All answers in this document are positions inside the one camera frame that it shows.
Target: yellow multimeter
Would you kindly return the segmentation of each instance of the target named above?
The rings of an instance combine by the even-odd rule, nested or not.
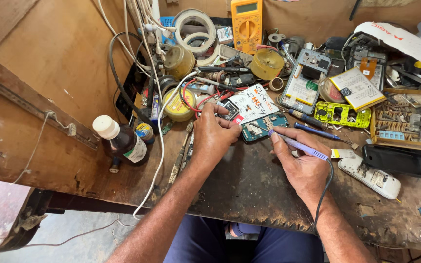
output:
[[[262,0],[232,0],[231,18],[235,48],[256,53],[256,44],[261,44]]]

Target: yellow container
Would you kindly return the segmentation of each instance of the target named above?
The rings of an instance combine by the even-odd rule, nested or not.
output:
[[[421,90],[419,89],[397,89],[397,88],[383,89],[383,92],[386,92],[386,91],[390,93],[396,93],[396,94],[421,94]],[[371,114],[370,132],[371,132],[371,141],[373,141],[373,144],[421,150],[421,142],[386,139],[386,138],[380,138],[379,136],[376,135],[376,111],[379,110],[378,105],[373,107],[373,112]]]
[[[174,89],[168,91],[165,94],[164,101],[167,101],[170,98],[173,91]],[[196,99],[192,92],[185,90],[185,98],[193,108],[196,107]],[[194,111],[188,108],[186,104],[184,104],[178,93],[175,94],[172,100],[165,107],[164,111],[167,114],[167,116],[170,117],[170,119],[176,122],[187,121],[194,115]]]
[[[284,66],[284,59],[273,49],[261,48],[251,61],[251,71],[258,78],[272,80]]]
[[[175,45],[165,54],[163,66],[170,75],[180,80],[191,73],[195,63],[196,60],[191,51],[180,45]]]

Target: red sim card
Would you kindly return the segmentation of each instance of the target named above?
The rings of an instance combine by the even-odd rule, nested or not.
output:
[[[236,124],[240,124],[240,122],[243,121],[243,117],[241,115],[238,115],[237,117],[235,117],[235,119],[232,121]]]

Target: white phone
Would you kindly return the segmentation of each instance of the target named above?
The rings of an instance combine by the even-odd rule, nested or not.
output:
[[[386,172],[366,166],[363,164],[363,158],[357,154],[354,158],[342,158],[337,165],[342,171],[363,182],[387,199],[396,199],[399,190],[401,190],[399,180]]]

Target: blue circuit board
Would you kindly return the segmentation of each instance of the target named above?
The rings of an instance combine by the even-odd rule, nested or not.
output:
[[[284,113],[282,111],[278,111],[273,114],[269,114],[265,117],[256,119],[252,121],[252,123],[258,125],[261,128],[266,129],[262,130],[255,126],[252,126],[249,124],[250,122],[247,122],[245,124],[242,124],[243,131],[241,132],[243,136],[243,141],[246,143],[254,142],[256,140],[262,139],[267,137],[268,131],[272,129],[274,126],[280,126],[280,127],[289,127],[289,121],[285,117]]]

